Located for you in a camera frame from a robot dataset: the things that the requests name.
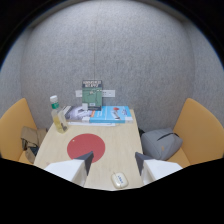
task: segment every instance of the orange chair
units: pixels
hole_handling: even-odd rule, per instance
[[[23,126],[37,130],[25,98],[12,105],[0,119],[0,152],[3,159],[31,164],[22,149]]]
[[[218,119],[195,100],[186,100],[173,131],[183,139],[183,144],[167,161],[184,168],[223,157],[224,129]]]

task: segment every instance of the plastic bottle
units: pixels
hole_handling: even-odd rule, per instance
[[[64,112],[59,106],[58,97],[56,95],[51,96],[50,101],[52,107],[51,116],[53,118],[55,127],[58,132],[64,133],[68,130],[68,124],[66,122]]]

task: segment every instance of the gray wall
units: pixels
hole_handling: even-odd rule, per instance
[[[37,126],[49,128],[50,96],[57,94],[61,106],[80,105],[75,90],[83,79],[95,78],[104,89],[116,90],[103,104],[133,108],[145,131],[173,127],[188,97],[224,125],[224,74],[217,55],[194,25],[163,10],[136,1],[89,1],[34,22],[3,66],[0,94],[8,98],[1,95],[0,116],[25,97]],[[15,82],[8,91],[5,84]]]
[[[192,98],[210,110],[224,127],[224,71],[214,48],[192,23],[183,24],[194,52]]]
[[[26,41],[30,30],[16,40],[8,52],[0,72],[0,117],[16,103],[21,96],[20,68]]]

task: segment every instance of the table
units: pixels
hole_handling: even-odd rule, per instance
[[[50,127],[36,156],[34,166],[46,168],[50,163],[71,160],[67,154],[67,145],[72,138],[80,134],[95,134],[105,143],[104,155],[91,164],[84,188],[117,190],[112,181],[114,173],[124,173],[129,184],[124,189],[144,186],[139,175],[135,152],[142,153],[137,122],[133,110],[130,110],[133,123],[115,126],[77,126],[69,125],[64,134],[57,132],[54,124]]]

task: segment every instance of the book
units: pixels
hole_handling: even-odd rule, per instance
[[[128,106],[102,106],[101,111],[84,111],[82,106],[67,106],[64,114],[68,122],[133,123]]]
[[[91,117],[82,119],[89,123],[132,123],[133,118],[128,106],[102,106]]]
[[[67,122],[82,122],[84,117],[91,117],[95,111],[83,110],[82,106],[67,106],[63,108],[65,119]]]
[[[82,103],[88,110],[100,111],[102,108],[102,80],[82,81]]]

